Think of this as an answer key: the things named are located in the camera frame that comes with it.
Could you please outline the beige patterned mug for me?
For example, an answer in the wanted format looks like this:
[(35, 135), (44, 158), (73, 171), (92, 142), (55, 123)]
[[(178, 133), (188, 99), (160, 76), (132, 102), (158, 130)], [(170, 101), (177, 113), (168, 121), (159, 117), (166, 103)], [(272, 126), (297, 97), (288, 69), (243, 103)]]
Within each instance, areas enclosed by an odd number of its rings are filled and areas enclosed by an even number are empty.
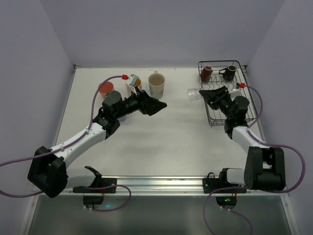
[(154, 71), (148, 78), (151, 97), (161, 99), (164, 93), (165, 77), (158, 71)]

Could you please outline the clear glass cup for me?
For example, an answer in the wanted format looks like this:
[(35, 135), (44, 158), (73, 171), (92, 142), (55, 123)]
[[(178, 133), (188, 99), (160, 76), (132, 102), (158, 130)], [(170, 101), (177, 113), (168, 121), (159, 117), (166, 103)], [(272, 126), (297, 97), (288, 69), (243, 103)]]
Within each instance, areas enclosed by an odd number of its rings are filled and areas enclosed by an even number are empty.
[(192, 88), (188, 89), (188, 99), (190, 102), (194, 102), (199, 99), (203, 99), (203, 96), (200, 94), (200, 91), (202, 89), (200, 88)]

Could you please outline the white patterned mug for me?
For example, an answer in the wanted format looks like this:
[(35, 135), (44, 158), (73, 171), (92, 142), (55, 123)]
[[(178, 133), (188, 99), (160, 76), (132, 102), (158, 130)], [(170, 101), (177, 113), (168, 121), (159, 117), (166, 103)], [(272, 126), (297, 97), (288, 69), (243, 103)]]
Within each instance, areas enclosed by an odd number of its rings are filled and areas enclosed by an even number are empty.
[(141, 83), (141, 80), (139, 79), (138, 82), (137, 82), (137, 87), (139, 90), (142, 90), (142, 83)]

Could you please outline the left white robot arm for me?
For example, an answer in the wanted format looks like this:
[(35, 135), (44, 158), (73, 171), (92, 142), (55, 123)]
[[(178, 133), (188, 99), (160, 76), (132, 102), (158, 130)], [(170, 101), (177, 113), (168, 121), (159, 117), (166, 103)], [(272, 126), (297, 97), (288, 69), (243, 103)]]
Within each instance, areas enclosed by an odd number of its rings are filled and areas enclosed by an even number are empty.
[(84, 171), (68, 172), (67, 168), (84, 152), (108, 139), (119, 128), (119, 119), (135, 111), (152, 116), (166, 108), (165, 102), (137, 90), (128, 98), (118, 91), (106, 94), (96, 117), (80, 133), (69, 140), (46, 148), (38, 148), (28, 172), (28, 180), (48, 197), (54, 198), (66, 188), (78, 188), (80, 192), (103, 192), (105, 185), (100, 172), (90, 166)]

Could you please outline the brown ceramic cup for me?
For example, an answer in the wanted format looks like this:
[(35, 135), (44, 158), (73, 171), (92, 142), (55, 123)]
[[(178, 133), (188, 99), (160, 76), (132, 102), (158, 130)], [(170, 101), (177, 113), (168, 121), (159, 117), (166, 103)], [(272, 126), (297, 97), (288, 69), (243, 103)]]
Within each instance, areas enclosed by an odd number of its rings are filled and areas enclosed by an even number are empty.
[(203, 67), (203, 69), (200, 73), (201, 82), (202, 83), (208, 82), (211, 78), (211, 74), (212, 74), (212, 67), (211, 66)]

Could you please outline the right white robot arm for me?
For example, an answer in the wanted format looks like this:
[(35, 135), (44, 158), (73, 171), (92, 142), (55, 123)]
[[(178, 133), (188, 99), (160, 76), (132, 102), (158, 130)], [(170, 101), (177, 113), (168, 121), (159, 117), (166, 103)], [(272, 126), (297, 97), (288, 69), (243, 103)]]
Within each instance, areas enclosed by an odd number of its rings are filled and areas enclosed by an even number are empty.
[(280, 147), (269, 147), (257, 137), (252, 138), (246, 121), (249, 100), (244, 96), (231, 98), (223, 86), (215, 90), (200, 90), (199, 94), (213, 110), (226, 117), (224, 131), (246, 153), (242, 168), (224, 168), (220, 181), (225, 185), (241, 185), (247, 189), (281, 191), (285, 188), (285, 159)]

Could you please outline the pink plastic cup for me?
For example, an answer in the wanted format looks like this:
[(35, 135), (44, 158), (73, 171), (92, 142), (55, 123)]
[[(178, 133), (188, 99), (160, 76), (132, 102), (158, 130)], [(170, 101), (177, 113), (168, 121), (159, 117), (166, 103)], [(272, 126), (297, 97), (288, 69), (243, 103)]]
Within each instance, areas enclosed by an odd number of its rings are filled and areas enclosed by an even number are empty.
[(107, 93), (114, 91), (114, 85), (110, 81), (100, 84), (98, 88), (99, 88), (98, 93), (103, 99), (106, 98)]

